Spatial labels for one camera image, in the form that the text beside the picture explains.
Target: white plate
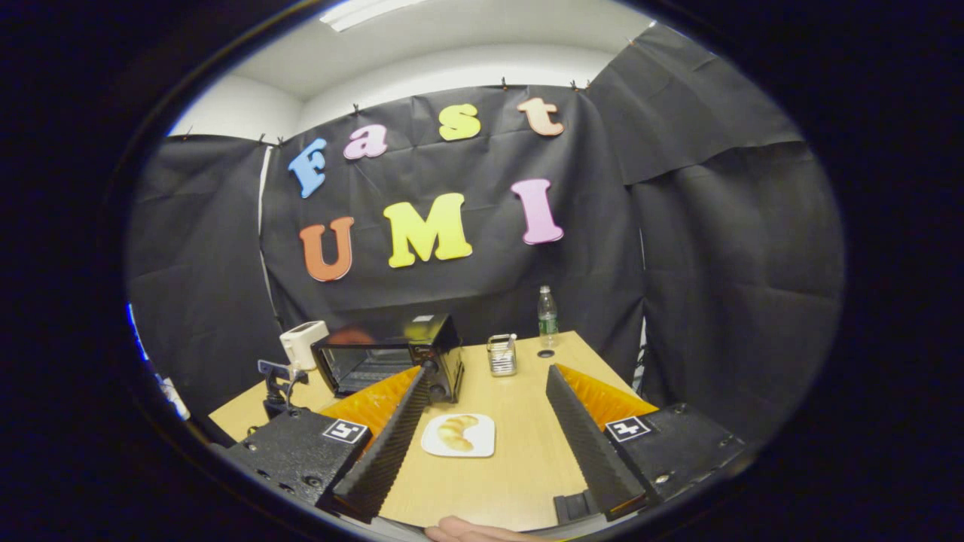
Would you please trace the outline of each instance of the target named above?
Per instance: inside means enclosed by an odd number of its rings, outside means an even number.
[[[462,431],[462,438],[472,444],[469,451],[454,449],[442,441],[439,427],[450,418],[471,416],[478,420],[476,425]],[[432,455],[445,457],[489,457],[495,453],[495,422],[484,414],[445,414],[432,418],[422,433],[422,449]]]

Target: toaster oven door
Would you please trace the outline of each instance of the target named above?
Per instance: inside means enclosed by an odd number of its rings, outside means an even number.
[[[360,392],[412,366],[407,348],[322,348],[321,351],[335,397]]]

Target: plate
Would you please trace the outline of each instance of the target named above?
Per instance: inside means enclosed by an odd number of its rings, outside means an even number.
[[[495,422],[484,414],[432,418],[422,433],[422,449],[443,457],[489,457],[495,452]]]

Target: bread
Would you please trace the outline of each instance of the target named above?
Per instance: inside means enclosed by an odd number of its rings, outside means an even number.
[[[468,414],[449,418],[439,426],[437,431],[439,440],[441,440],[444,445],[456,451],[472,451],[474,446],[466,440],[463,432],[469,427],[478,424],[478,422],[478,418]]]

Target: water bottle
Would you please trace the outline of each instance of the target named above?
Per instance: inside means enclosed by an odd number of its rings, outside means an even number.
[[[559,321],[556,318],[555,301],[548,286],[539,288],[539,339],[543,348],[552,348],[558,342]]]

